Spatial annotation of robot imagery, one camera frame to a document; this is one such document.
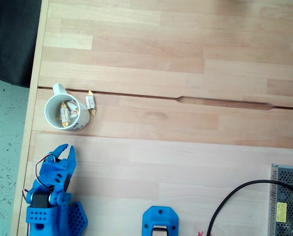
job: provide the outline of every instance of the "wood grain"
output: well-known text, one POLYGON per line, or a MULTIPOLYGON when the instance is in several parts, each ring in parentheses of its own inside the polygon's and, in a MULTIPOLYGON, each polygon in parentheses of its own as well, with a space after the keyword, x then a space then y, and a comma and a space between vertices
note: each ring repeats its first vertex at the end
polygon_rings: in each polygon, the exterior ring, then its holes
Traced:
POLYGON ((41 87, 293 107, 293 0, 51 0, 45 39, 41 87))
MULTIPOLYGON (((86 93, 70 92, 80 101, 86 93)), ((97 115, 77 133, 52 128, 44 107, 52 90, 37 93, 33 130, 128 139, 293 148, 293 111, 206 106, 192 101, 95 94, 97 115)))
MULTIPOLYGON (((64 143, 76 148, 68 192, 85 209, 85 236, 139 235, 141 216, 151 205, 171 206, 180 219, 179 235, 196 236, 206 232, 215 209, 235 187, 269 179, 272 163, 293 165, 293 149, 36 133, 26 186, 35 179, 32 163, 64 143)), ((67 155, 66 150, 60 157, 67 155)), ((268 193, 269 185, 259 184, 235 194, 217 217, 213 235, 265 235, 268 193)))

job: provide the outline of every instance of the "perforated metal casing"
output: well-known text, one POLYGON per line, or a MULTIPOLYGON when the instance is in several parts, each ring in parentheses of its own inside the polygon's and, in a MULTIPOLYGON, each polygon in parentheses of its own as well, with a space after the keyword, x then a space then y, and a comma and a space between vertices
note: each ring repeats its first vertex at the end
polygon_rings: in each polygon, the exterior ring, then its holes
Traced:
MULTIPOLYGON (((271 179, 293 186, 293 166, 272 165, 271 179)), ((280 185, 272 184, 269 206, 269 236, 293 236, 293 192, 280 185), (286 223, 276 222, 277 203, 287 203, 286 223)))

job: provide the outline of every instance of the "speckled floor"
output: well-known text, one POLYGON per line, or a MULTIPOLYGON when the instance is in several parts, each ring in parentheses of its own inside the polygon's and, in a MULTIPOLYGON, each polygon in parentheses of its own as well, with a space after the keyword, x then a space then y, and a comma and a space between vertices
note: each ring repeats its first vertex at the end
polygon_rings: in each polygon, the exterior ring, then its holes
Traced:
POLYGON ((0 236, 9 235, 28 96, 0 81, 0 236))

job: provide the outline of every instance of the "black wire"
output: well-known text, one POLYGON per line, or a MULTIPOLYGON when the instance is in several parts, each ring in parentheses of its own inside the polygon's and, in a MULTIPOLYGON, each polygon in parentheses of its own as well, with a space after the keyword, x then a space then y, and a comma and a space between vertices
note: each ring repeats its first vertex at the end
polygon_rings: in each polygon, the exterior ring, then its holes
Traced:
POLYGON ((209 224, 209 227, 207 229, 207 236, 210 236, 211 234, 211 231, 212 231, 212 226, 213 226, 213 223, 214 223, 214 220, 217 216, 217 214, 220 212, 221 208, 224 206, 224 204, 228 201, 228 199, 231 198, 231 196, 233 196, 238 190, 242 189, 243 187, 246 187, 248 185, 251 185, 251 184, 256 184, 256 183, 272 183, 272 184, 277 184, 277 185, 281 185, 291 191, 293 191, 293 187, 287 183, 283 183, 283 182, 280 182, 280 181, 275 181, 275 180, 255 180, 255 181, 250 181, 250 182, 247 182, 247 183, 244 183, 242 184, 241 186, 237 187, 236 189, 234 189, 224 200, 223 202, 220 204, 220 206, 216 209, 215 213, 213 214, 212 218, 211 218, 211 221, 210 221, 210 224, 209 224))

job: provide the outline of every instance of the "white mug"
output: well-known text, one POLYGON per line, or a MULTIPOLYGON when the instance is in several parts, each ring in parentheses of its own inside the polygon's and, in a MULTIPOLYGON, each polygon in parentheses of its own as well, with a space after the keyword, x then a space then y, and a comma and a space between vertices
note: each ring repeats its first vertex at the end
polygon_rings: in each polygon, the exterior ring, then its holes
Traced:
POLYGON ((67 93, 60 83, 53 86, 54 96, 52 96, 45 105, 45 118, 47 122, 56 129, 67 131, 78 131, 83 129, 89 122, 89 111, 87 107, 79 102, 74 96, 67 93), (62 102, 74 100, 79 107, 79 115, 74 122, 71 122, 67 127, 63 127, 61 119, 57 119, 60 115, 60 107, 62 102))

